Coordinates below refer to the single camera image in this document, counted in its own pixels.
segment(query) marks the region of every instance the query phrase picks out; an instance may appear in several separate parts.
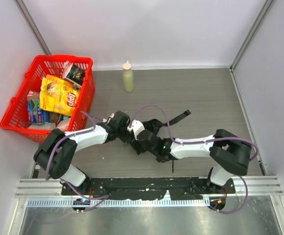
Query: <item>cable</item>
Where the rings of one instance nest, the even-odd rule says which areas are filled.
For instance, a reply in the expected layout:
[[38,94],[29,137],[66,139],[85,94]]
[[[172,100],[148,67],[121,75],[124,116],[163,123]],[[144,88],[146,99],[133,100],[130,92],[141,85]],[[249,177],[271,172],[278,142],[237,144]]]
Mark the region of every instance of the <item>cable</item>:
[[165,118],[166,118],[166,120],[167,120],[167,127],[168,127],[168,132],[169,132],[170,139],[171,139],[171,141],[174,142],[174,143],[177,143],[177,144],[202,144],[202,143],[209,143],[209,142],[216,142],[216,141],[241,141],[241,142],[245,142],[245,143],[248,143],[248,144],[252,145],[252,146],[255,148],[255,150],[256,150],[256,151],[255,151],[255,154],[250,158],[250,161],[252,161],[253,159],[255,159],[255,158],[258,156],[258,153],[259,153],[258,146],[257,146],[254,142],[252,142],[252,141],[250,141],[250,140],[248,140],[248,139],[239,138],[239,137],[223,137],[223,138],[216,138],[216,139],[212,139],[212,140],[207,140],[207,141],[205,141],[205,142],[204,142],[204,141],[192,141],[192,142],[182,142],[182,143],[181,143],[181,142],[178,142],[178,141],[176,141],[176,140],[173,138],[173,136],[172,136],[171,127],[170,127],[170,124],[169,124],[169,119],[168,119],[168,115],[167,115],[166,111],[164,111],[160,106],[154,105],[154,104],[145,105],[145,106],[143,106],[142,108],[140,108],[140,109],[134,114],[133,118],[131,119],[130,127],[131,127],[131,125],[132,125],[133,120],[135,120],[135,117],[137,116],[137,114],[138,114],[141,110],[143,110],[144,108],[150,107],[150,106],[153,106],[153,107],[156,107],[156,108],[160,109],[160,110],[162,111],[162,113],[164,114],[164,116],[165,116]]
[[[106,197],[105,197],[104,199],[102,199],[99,203],[97,203],[95,206],[92,206],[92,207],[90,207],[90,208],[85,209],[84,212],[88,212],[88,211],[91,211],[91,210],[95,209],[95,208],[98,207],[100,204],[102,204],[107,198],[108,198],[108,195],[106,195]],[[87,205],[90,204],[90,203],[88,203],[88,202],[78,202],[78,203],[79,203],[79,204],[87,204]],[[71,214],[74,214],[74,213],[75,213],[75,211],[71,211],[71,212],[69,212],[69,213],[64,214],[62,217],[60,217],[60,218],[58,218],[58,219],[56,219],[56,220],[54,220],[54,221],[51,221],[51,222],[43,222],[43,221],[38,220],[38,219],[36,218],[36,217],[37,217],[37,213],[35,213],[35,215],[33,215],[33,218],[32,218],[32,220],[31,220],[31,222],[30,222],[30,224],[29,224],[29,226],[28,226],[28,228],[26,229],[26,231],[25,231],[24,234],[25,234],[25,235],[28,235],[28,233],[29,233],[31,227],[33,226],[33,222],[34,222],[34,221],[36,221],[36,222],[38,222],[38,223],[40,223],[40,224],[55,224],[55,223],[59,222],[60,220],[66,218],[68,215],[71,215]]]
[[[170,127],[170,124],[169,124],[169,119],[168,119],[167,113],[166,113],[160,106],[154,105],[154,104],[145,105],[145,106],[143,106],[142,108],[140,108],[140,109],[134,114],[134,116],[133,116],[133,118],[132,118],[132,120],[131,120],[131,122],[130,122],[130,127],[131,127],[131,125],[132,125],[133,120],[135,120],[135,117],[137,116],[137,114],[138,114],[141,110],[143,110],[144,108],[150,107],[150,106],[153,106],[153,107],[156,107],[156,108],[160,109],[160,110],[162,111],[162,113],[164,114],[164,116],[165,116],[165,118],[166,118],[166,121],[167,121],[167,126],[168,126],[168,132],[169,132],[170,139],[171,139],[174,143],[177,143],[177,144],[202,144],[202,143],[205,143],[204,141],[193,141],[193,142],[183,142],[183,143],[178,142],[178,141],[175,141],[174,138],[173,138],[173,136],[172,136],[172,133],[171,133],[171,127]],[[252,145],[252,146],[255,148],[256,152],[255,152],[254,156],[249,159],[249,161],[254,160],[254,159],[258,156],[258,154],[259,154],[259,148],[258,148],[258,146],[257,146],[254,142],[252,142],[252,141],[250,141],[250,140],[247,140],[247,139],[243,139],[243,138],[239,138],[239,137],[224,137],[224,138],[216,138],[216,139],[213,139],[213,140],[207,140],[206,142],[208,143],[208,142],[215,142],[215,141],[241,141],[241,142],[245,142],[245,143],[248,143],[248,144]],[[243,202],[243,204],[241,205],[241,207],[238,208],[238,209],[235,210],[235,211],[229,211],[229,212],[228,212],[228,211],[219,211],[219,213],[222,213],[222,214],[233,214],[233,213],[237,213],[237,212],[239,212],[240,210],[242,210],[242,209],[244,208],[244,206],[246,205],[247,200],[248,200],[248,187],[247,187],[246,181],[245,181],[241,176],[239,176],[239,177],[241,178],[241,180],[243,181],[243,183],[244,183],[244,185],[245,185],[245,201]]]
[[241,207],[240,208],[238,208],[238,209],[236,209],[235,211],[218,211],[217,209],[216,209],[216,207],[217,207],[217,205],[215,206],[215,207],[212,207],[212,206],[210,206],[210,208],[212,209],[212,210],[214,210],[214,211],[217,211],[217,212],[219,212],[219,213],[221,213],[221,214],[234,214],[234,213],[237,213],[237,212],[239,212],[239,211],[241,211],[244,207],[245,207],[245,205],[246,205],[246,203],[247,203],[247,201],[248,201],[248,187],[247,187],[247,183],[246,183],[246,181],[243,179],[243,177],[241,177],[241,176],[239,176],[240,177],[240,179],[243,181],[243,183],[244,183],[244,185],[245,185],[245,200],[244,200],[244,202],[243,202],[243,204],[241,205]]
[[82,113],[83,114],[85,114],[86,116],[90,116],[90,117],[92,117],[92,118],[94,118],[94,119],[97,119],[97,120],[99,120],[99,121],[104,121],[102,118],[99,118],[99,117],[95,117],[95,116],[93,116],[92,114],[88,114],[88,113],[86,113],[86,112],[84,112],[84,111],[82,111]]
[[79,195],[80,197],[83,197],[83,198],[85,198],[85,199],[87,199],[87,200],[105,200],[105,199],[108,198],[108,196],[109,196],[109,195],[107,194],[107,195],[104,195],[104,196],[101,196],[101,197],[95,197],[95,198],[93,198],[93,197],[86,197],[86,196],[82,195],[81,193],[79,193],[79,192],[72,186],[71,183],[66,182],[66,184],[72,189],[72,191],[74,191],[75,194],[77,194],[77,195]]
[[78,133],[73,133],[73,134],[70,134],[70,135],[67,135],[67,136],[64,136],[62,139],[60,139],[54,146],[52,152],[50,153],[49,155],[49,159],[48,159],[48,163],[47,163],[47,167],[46,167],[46,176],[45,176],[45,179],[46,180],[49,180],[50,178],[50,175],[49,175],[49,170],[50,170],[50,165],[51,165],[51,162],[53,160],[53,157],[55,155],[55,152],[56,152],[56,149],[58,148],[58,146],[63,142],[65,141],[66,139],[70,138],[70,137],[73,137],[73,136],[77,136],[77,135],[81,135],[81,134],[86,134],[86,133],[89,133],[89,132],[92,132],[95,130],[95,126],[96,126],[96,123],[94,122],[93,118],[86,112],[83,112],[83,114],[85,114],[89,119],[90,121],[92,122],[93,124],[93,129],[86,129],[84,131],[80,131]]

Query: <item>bottle cap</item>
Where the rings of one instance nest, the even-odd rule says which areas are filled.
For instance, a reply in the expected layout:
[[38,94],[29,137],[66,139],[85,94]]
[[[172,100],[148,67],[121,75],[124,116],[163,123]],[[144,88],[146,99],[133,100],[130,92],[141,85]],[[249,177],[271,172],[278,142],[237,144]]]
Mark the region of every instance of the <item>bottle cap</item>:
[[131,64],[129,63],[129,61],[127,61],[125,64],[123,64],[123,69],[124,70],[130,70],[131,69]]

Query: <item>lay's logo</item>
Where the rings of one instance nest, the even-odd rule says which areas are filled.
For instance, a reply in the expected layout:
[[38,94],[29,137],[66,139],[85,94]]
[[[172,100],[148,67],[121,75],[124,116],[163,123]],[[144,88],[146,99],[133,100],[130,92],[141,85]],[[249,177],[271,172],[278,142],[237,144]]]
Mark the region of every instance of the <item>lay's logo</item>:
[[76,101],[77,96],[74,93],[68,92],[67,96],[67,105],[70,107],[75,107],[75,101]]

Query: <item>grocery item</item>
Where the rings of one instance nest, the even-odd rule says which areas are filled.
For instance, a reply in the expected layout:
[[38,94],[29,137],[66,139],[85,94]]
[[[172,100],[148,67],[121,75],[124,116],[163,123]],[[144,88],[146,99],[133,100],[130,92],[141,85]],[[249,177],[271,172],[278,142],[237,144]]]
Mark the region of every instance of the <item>grocery item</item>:
[[134,89],[134,79],[133,79],[133,72],[131,69],[131,64],[129,61],[127,61],[122,66],[123,68],[123,83],[124,83],[124,89],[127,92],[131,92]]
[[40,107],[43,110],[71,116],[79,98],[72,84],[58,77],[47,75],[42,79]]
[[70,123],[71,118],[62,120],[61,122],[59,122],[59,124],[57,125],[57,128],[61,131],[66,131],[69,127],[69,123]]
[[40,94],[29,91],[27,95],[28,122],[43,124],[49,121],[48,112],[40,108]]
[[55,123],[45,123],[42,125],[31,124],[28,129],[36,129],[36,130],[54,130],[56,128]]
[[64,63],[63,79],[71,82],[77,88],[81,88],[85,77],[85,71],[69,61]]
[[59,123],[61,120],[63,120],[63,116],[62,114],[58,114],[58,113],[53,113],[53,112],[48,112],[48,118],[49,121],[48,122],[52,122],[52,123]]

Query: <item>blue package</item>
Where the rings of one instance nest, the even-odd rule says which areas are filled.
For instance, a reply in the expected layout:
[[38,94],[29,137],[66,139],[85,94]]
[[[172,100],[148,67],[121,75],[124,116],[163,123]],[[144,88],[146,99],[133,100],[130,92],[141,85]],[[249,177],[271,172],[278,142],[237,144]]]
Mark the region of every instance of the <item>blue package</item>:
[[48,111],[40,109],[40,100],[39,99],[29,99],[27,101],[28,109],[28,118],[29,123],[43,124],[48,123],[49,115]]

